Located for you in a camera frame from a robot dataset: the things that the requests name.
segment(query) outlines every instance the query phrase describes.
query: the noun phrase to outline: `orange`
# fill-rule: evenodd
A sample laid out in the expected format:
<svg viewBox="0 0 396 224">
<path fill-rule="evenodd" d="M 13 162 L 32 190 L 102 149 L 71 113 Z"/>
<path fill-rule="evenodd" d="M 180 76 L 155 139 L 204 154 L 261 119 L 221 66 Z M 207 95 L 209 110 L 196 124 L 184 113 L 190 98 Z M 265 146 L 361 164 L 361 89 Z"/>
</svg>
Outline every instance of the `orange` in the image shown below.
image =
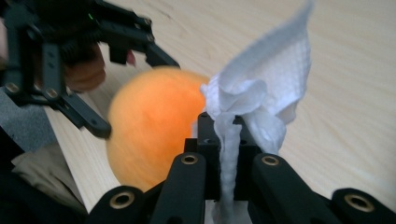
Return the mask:
<svg viewBox="0 0 396 224">
<path fill-rule="evenodd" d="M 145 192 L 165 180 L 204 109 L 199 88 L 207 82 L 208 77 L 163 66 L 133 77 L 116 94 L 108 113 L 112 132 L 106 147 L 122 185 Z"/>
</svg>

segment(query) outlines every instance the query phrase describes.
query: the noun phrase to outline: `black metal bracket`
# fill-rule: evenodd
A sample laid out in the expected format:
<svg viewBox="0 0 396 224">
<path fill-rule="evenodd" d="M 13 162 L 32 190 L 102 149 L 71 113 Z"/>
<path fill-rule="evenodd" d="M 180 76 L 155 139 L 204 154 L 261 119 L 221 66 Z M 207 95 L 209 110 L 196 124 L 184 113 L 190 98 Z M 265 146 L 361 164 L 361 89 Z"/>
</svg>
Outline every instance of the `black metal bracket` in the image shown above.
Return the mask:
<svg viewBox="0 0 396 224">
<path fill-rule="evenodd" d="M 64 64 L 89 60 L 90 46 L 109 45 L 110 61 L 126 64 L 127 51 L 143 52 L 151 66 L 178 63 L 155 44 L 151 20 L 103 0 L 14 1 L 6 12 L 6 94 L 16 105 L 49 105 L 78 128 L 108 138 L 110 125 L 64 84 Z M 43 59 L 43 86 L 35 87 L 33 55 Z"/>
<path fill-rule="evenodd" d="M 109 191 L 86 223 L 204 223 L 205 200 L 220 200 L 213 122 L 199 116 L 198 138 L 186 139 L 163 183 L 146 193 L 125 186 Z M 396 214 L 360 190 L 339 189 L 330 200 L 316 194 L 284 159 L 261 153 L 242 118 L 234 123 L 243 126 L 234 199 L 247 201 L 252 223 L 396 223 Z"/>
</svg>

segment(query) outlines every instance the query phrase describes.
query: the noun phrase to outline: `beige fabric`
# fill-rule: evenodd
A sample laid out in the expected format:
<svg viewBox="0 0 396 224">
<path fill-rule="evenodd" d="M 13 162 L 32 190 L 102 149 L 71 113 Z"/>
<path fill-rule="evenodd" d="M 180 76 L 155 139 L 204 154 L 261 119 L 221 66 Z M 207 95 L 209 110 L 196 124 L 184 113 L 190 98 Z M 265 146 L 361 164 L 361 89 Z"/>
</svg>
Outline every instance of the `beige fabric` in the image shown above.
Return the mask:
<svg viewBox="0 0 396 224">
<path fill-rule="evenodd" d="M 59 145 L 25 152 L 15 158 L 13 172 L 31 186 L 46 193 L 55 201 L 87 214 L 76 183 L 70 173 Z"/>
</svg>

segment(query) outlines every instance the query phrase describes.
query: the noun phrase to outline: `table surface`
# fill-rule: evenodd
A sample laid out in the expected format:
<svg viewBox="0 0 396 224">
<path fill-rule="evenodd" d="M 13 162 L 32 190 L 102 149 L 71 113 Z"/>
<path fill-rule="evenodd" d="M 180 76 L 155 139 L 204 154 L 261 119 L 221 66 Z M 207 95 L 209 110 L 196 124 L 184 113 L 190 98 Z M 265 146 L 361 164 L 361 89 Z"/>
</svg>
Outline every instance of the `table surface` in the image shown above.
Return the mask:
<svg viewBox="0 0 396 224">
<path fill-rule="evenodd" d="M 182 68 L 213 76 L 304 1 L 112 0 L 153 20 L 157 44 Z M 280 155 L 325 197 L 361 189 L 396 211 L 396 1 L 316 1 L 308 25 L 312 68 Z M 109 62 L 106 83 L 82 95 L 104 117 L 128 79 L 149 70 Z M 119 185 L 106 160 L 105 141 L 47 109 L 84 203 L 91 211 Z"/>
</svg>

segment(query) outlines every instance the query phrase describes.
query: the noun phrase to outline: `crumpled paper towel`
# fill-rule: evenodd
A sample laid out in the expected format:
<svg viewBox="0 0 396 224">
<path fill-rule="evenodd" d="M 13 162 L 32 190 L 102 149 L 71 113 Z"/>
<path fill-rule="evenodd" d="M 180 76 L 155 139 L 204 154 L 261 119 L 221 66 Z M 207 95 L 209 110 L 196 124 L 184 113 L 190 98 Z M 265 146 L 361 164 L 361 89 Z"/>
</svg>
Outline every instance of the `crumpled paper towel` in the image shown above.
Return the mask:
<svg viewBox="0 0 396 224">
<path fill-rule="evenodd" d="M 308 1 L 296 16 L 259 38 L 201 88 L 221 143 L 216 223 L 236 223 L 239 216 L 233 189 L 242 127 L 233 124 L 235 116 L 242 116 L 263 151 L 274 154 L 283 143 L 286 124 L 295 118 L 311 65 L 306 26 L 312 8 Z"/>
</svg>

